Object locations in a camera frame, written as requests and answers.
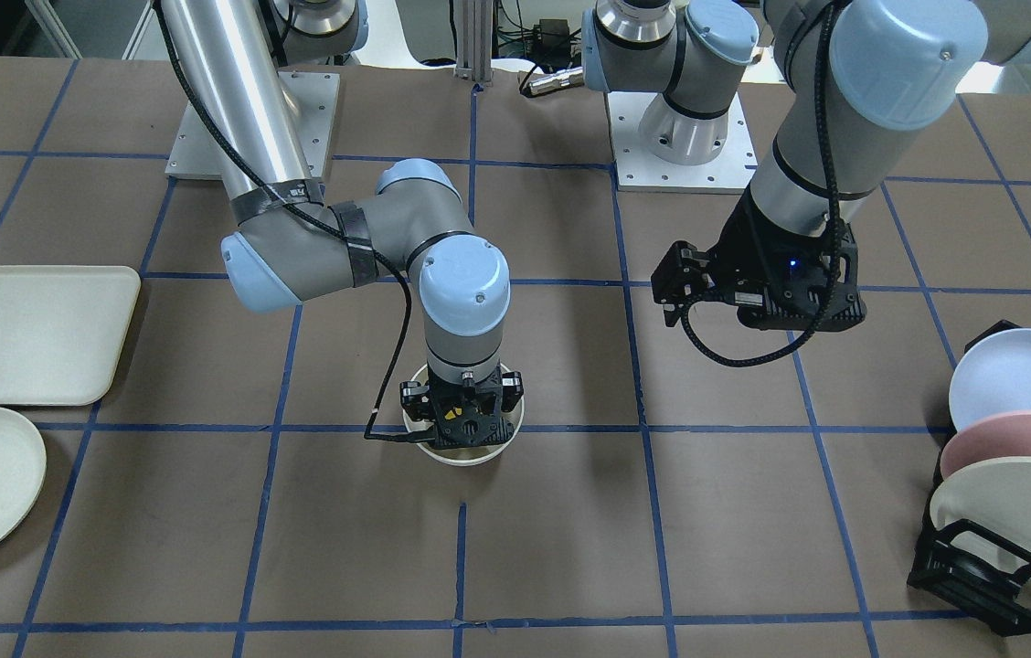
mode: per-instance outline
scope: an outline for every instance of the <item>floor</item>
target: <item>floor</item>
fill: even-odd
[[[143,275],[105,399],[26,409],[48,471],[0,545],[1,658],[1031,657],[904,584],[952,366],[999,318],[1031,325],[1031,97],[963,96],[866,204],[865,324],[729,371],[645,281],[734,199],[617,192],[602,97],[339,72],[328,198],[444,165],[517,277],[528,424],[471,469],[362,440],[398,291],[244,311],[220,185],[164,176],[168,67],[0,59],[0,263]],[[766,153],[791,93],[741,95]],[[790,338],[696,324],[733,355]],[[396,379],[421,346],[419,324]]]

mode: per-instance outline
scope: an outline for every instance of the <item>white tray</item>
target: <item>white tray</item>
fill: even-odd
[[[128,267],[0,266],[0,404],[105,395],[140,288]]]

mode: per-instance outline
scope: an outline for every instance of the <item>mounting plate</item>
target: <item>mounting plate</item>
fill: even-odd
[[[617,160],[617,187],[640,192],[697,192],[737,195],[755,172],[751,131],[742,117],[738,96],[731,101],[731,129],[720,157],[704,165],[684,166],[650,153],[637,133],[641,117],[657,93],[609,92],[608,126]]]
[[[336,95],[341,76],[335,72],[280,71],[280,83],[300,108],[297,134],[305,162],[317,178],[326,178],[328,146],[333,138]],[[181,112],[178,134],[170,147],[165,173],[178,179],[219,180],[219,146],[206,133],[195,109],[189,105]]]

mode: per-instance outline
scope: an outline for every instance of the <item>pink plate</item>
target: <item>pink plate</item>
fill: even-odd
[[[942,478],[987,459],[1031,457],[1031,412],[989,416],[955,434],[942,450]]]

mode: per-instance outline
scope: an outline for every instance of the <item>dish rack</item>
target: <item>dish rack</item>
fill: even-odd
[[[1001,320],[967,342],[966,350],[970,351],[976,342],[992,334],[1019,328]],[[941,483],[941,470],[934,466],[933,488],[923,509],[922,533],[914,546],[913,567],[906,584],[955,605],[1000,636],[1031,633],[1031,610],[1017,600],[1021,589],[1031,580],[1031,551],[968,519],[952,522],[940,530],[934,527],[930,521],[930,500]],[[1025,564],[1016,571],[1001,570],[969,551],[955,547],[955,537],[963,533],[977,534]]]

